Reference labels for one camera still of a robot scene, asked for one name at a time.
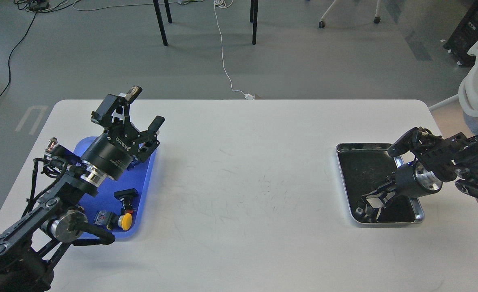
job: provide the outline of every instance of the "chair leg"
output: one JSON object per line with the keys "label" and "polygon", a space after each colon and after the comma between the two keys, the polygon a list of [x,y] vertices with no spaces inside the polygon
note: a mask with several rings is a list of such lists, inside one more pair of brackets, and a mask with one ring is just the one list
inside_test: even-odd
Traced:
{"label": "chair leg", "polygon": [[259,0],[254,0],[254,33],[252,35],[252,45],[257,43],[257,10],[259,8]]}
{"label": "chair leg", "polygon": [[254,22],[254,0],[250,0],[250,22]]}
{"label": "chair leg", "polygon": [[324,28],[326,26],[326,23],[324,22],[324,20],[326,19],[326,15],[331,11],[333,7],[335,7],[337,3],[338,3],[338,0],[334,0],[333,3],[331,3],[331,5],[329,6],[329,8],[326,10],[324,15],[322,15],[319,21],[319,28]]}
{"label": "chair leg", "polygon": [[374,23],[379,24],[380,23],[380,9],[381,9],[381,0],[378,0],[376,3],[376,14],[374,15]]}
{"label": "chair leg", "polygon": [[331,3],[331,5],[329,6],[329,8],[326,10],[326,12],[324,13],[324,15],[322,15],[322,18],[320,19],[320,21],[324,21],[325,18],[326,18],[326,15],[329,13],[329,11],[331,11],[331,9],[333,7],[335,7],[335,5],[338,3],[338,0],[334,0],[333,3]]}
{"label": "chair leg", "polygon": [[165,11],[167,12],[167,20],[169,24],[172,24],[172,17],[170,16],[170,7],[169,7],[169,0],[163,0],[165,4]]}
{"label": "chair leg", "polygon": [[161,11],[159,11],[158,0],[152,0],[154,4],[154,10],[156,11],[156,18],[158,19],[159,32],[161,33],[161,39],[163,40],[163,45],[167,46],[167,36],[165,35],[165,28],[163,27],[163,19],[161,18]]}

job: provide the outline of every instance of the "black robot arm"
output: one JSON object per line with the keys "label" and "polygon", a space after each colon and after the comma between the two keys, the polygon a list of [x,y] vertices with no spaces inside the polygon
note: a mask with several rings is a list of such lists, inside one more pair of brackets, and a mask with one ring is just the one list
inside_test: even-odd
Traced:
{"label": "black robot arm", "polygon": [[[55,181],[36,196],[35,181],[23,217],[0,234],[0,292],[40,292],[50,289],[53,268],[66,250],[74,246],[111,244],[112,233],[89,224],[78,205],[85,194],[96,196],[105,178],[118,179],[133,159],[145,161],[158,147],[157,131],[165,120],[156,116],[146,131],[139,132],[130,122],[130,104],[142,89],[133,86],[127,94],[108,94],[92,113],[91,121],[104,127],[81,157],[50,139],[42,159],[43,172]],[[38,251],[32,236],[41,229],[50,241]],[[79,240],[83,232],[98,239]],[[59,246],[44,260],[48,253]]]}
{"label": "black robot arm", "polygon": [[389,206],[399,195],[418,198],[441,190],[443,183],[459,178],[455,185],[478,198],[478,135],[458,133],[450,138],[432,135],[428,129],[412,128],[389,147],[390,157],[407,152],[415,159],[400,166],[376,190],[362,196],[357,214],[370,220],[375,209]]}

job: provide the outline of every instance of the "black cable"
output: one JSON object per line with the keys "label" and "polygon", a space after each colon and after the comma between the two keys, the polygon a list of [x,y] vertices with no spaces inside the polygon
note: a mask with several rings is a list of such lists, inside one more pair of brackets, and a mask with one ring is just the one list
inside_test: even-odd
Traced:
{"label": "black cable", "polygon": [[75,2],[74,2],[74,3],[72,3],[68,6],[59,8],[61,5],[63,5],[67,1],[68,0],[63,0],[57,6],[52,7],[52,8],[39,7],[39,2],[37,2],[37,0],[13,0],[13,3],[17,5],[17,9],[19,9],[20,11],[24,10],[24,11],[32,12],[32,13],[33,12],[36,12],[36,13],[51,13],[51,12],[55,12],[55,11],[61,11],[65,8],[68,8],[68,7],[72,6],[73,4],[75,4]]}
{"label": "black cable", "polygon": [[49,178],[57,178],[60,174],[59,170],[56,170],[54,166],[51,166],[50,164],[46,164],[43,167],[43,171],[41,174],[46,174],[47,177]]}
{"label": "black cable", "polygon": [[42,190],[39,194],[37,194],[37,196],[34,197],[35,185],[37,184],[37,172],[35,170],[37,168],[37,164],[39,163],[39,161],[46,161],[46,159],[36,158],[33,160],[34,164],[33,164],[33,174],[32,174],[32,190],[30,193],[30,198],[26,200],[28,202],[28,205],[26,205],[26,209],[24,209],[24,212],[22,213],[21,218],[23,218],[26,214],[28,214],[31,210],[33,210],[33,206],[35,205],[37,200],[42,195],[46,194],[47,191],[51,190],[52,187],[54,187],[60,181],[60,179],[64,176],[64,174],[66,173],[66,170],[68,169],[68,161],[66,161],[66,159],[63,159],[62,157],[52,157],[52,161],[60,161],[62,164],[60,174],[48,187],[46,187],[46,189]]}
{"label": "black cable", "polygon": [[3,93],[5,93],[6,89],[9,88],[10,83],[11,83],[11,68],[10,68],[11,55],[13,54],[13,51],[17,48],[17,46],[19,46],[19,44],[22,42],[22,40],[26,37],[26,35],[28,35],[28,32],[30,31],[30,28],[32,27],[33,21],[35,20],[35,16],[37,16],[37,13],[35,13],[35,14],[33,15],[32,22],[30,22],[30,25],[28,26],[28,29],[26,30],[26,33],[24,34],[24,36],[22,37],[22,39],[13,47],[12,51],[10,52],[10,55],[9,55],[9,82],[8,82],[7,85],[5,86],[5,89],[3,89],[3,92],[1,92],[0,98],[1,98],[1,96],[3,95]]}
{"label": "black cable", "polygon": [[41,159],[41,158],[33,159],[32,188],[30,191],[30,198],[26,200],[28,204],[26,205],[26,208],[22,212],[21,218],[23,218],[26,214],[28,214],[28,212],[30,212],[33,209],[33,206],[35,205],[35,187],[37,185],[37,173],[39,172],[39,162],[46,162],[46,159]]}

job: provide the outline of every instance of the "yellow button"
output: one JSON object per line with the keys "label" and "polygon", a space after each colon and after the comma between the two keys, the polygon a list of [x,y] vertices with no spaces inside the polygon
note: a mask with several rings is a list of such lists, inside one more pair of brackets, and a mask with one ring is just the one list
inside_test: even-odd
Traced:
{"label": "yellow button", "polygon": [[124,216],[120,216],[118,226],[124,231],[128,231],[131,228],[131,224],[133,224],[133,216],[131,214],[127,213]]}

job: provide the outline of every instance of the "blue tray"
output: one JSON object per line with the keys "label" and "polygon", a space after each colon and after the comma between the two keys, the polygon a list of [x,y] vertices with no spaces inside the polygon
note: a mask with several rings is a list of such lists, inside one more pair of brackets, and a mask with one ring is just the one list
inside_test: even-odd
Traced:
{"label": "blue tray", "polygon": [[[73,151],[76,155],[81,156],[86,149],[91,145],[96,137],[87,137],[80,142],[75,147]],[[117,215],[120,215],[120,209],[122,208],[122,203],[114,198],[114,193],[117,191],[127,190],[127,189],[136,189],[138,191],[138,196],[133,199],[133,224],[128,231],[124,231],[119,227],[114,227],[111,232],[114,234],[116,239],[126,238],[135,233],[138,226],[140,225],[141,215],[142,215],[142,206],[147,196],[147,189],[149,188],[149,181],[151,180],[152,166],[154,164],[154,158],[156,157],[156,151],[154,151],[144,163],[140,163],[131,170],[126,170],[120,176],[118,181],[111,180],[109,178],[98,187],[98,195],[94,198],[90,195],[85,195],[78,202],[84,210],[87,216],[89,223],[93,224],[95,219],[95,214],[100,210],[111,211]],[[83,233],[80,239],[93,239],[98,238],[89,233]]]}

